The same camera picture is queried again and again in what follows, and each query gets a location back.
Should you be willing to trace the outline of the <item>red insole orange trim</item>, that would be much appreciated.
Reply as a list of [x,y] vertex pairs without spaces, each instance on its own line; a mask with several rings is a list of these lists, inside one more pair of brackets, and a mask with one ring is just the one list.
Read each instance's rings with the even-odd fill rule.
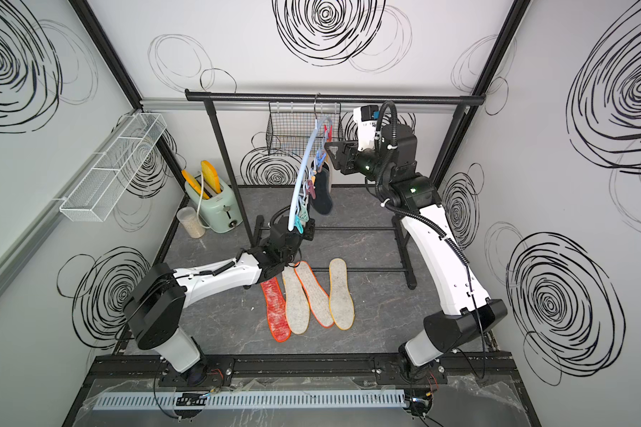
[[286,314],[286,301],[278,279],[272,278],[260,284],[266,304],[266,319],[272,338],[284,343],[292,335]]

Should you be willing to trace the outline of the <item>white insole yellow trim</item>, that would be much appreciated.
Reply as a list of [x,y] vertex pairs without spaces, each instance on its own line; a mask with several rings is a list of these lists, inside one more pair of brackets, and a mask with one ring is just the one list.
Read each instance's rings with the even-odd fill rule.
[[335,325],[347,331],[354,325],[354,301],[348,286],[348,271],[346,262],[335,258],[329,263],[329,310]]

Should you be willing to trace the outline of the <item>white insole orange trim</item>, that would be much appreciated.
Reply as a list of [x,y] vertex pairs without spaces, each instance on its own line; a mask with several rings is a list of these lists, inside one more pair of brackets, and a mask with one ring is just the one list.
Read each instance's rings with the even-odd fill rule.
[[295,268],[309,307],[317,322],[324,328],[331,328],[334,320],[329,309],[329,296],[315,277],[312,268],[307,262],[300,262]]
[[286,267],[282,272],[286,299],[286,319],[293,334],[304,334],[308,329],[310,307],[303,286],[295,270]]

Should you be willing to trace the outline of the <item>light blue arc hanger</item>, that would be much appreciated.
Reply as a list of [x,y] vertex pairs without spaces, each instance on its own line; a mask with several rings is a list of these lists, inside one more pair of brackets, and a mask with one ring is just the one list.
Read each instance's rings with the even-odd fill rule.
[[306,181],[309,179],[312,179],[314,181],[316,174],[318,174],[313,168],[313,160],[315,158],[316,151],[318,151],[319,149],[324,149],[324,144],[326,143],[326,141],[323,139],[323,126],[333,126],[333,122],[329,116],[317,118],[315,119],[314,123],[315,127],[313,128],[306,147],[304,148],[300,167],[297,172],[297,178],[295,180],[293,196],[290,201],[290,211],[288,212],[289,231],[293,230],[295,216],[297,215],[297,200],[299,197],[307,198],[308,209],[310,196],[306,192]]

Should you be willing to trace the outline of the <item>dark grey felt insole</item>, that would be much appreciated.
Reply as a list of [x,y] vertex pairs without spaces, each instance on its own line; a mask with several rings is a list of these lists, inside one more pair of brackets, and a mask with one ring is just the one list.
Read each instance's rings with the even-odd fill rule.
[[333,209],[330,178],[331,173],[326,165],[315,176],[315,197],[312,198],[311,205],[320,215],[329,215]]

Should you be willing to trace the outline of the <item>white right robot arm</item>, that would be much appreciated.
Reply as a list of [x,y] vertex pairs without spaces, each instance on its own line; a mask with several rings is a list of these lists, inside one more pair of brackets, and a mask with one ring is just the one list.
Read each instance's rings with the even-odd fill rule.
[[455,240],[436,187],[417,172],[418,140],[409,126],[388,125],[361,142],[325,142],[333,167],[342,174],[362,174],[375,196],[401,222],[430,272],[441,305],[425,317],[423,329],[404,343],[410,368],[423,367],[495,327],[507,306],[479,283]]

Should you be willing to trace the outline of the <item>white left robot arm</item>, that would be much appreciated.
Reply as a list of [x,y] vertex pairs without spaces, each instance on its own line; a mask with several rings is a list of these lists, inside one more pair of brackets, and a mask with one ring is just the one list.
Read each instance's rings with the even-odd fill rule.
[[173,269],[152,266],[122,304],[126,325],[139,350],[160,355],[184,374],[203,361],[199,345],[180,327],[183,310],[233,288],[274,279],[290,267],[302,243],[313,240],[315,220],[291,229],[281,219],[270,223],[270,234],[257,246],[224,261]]

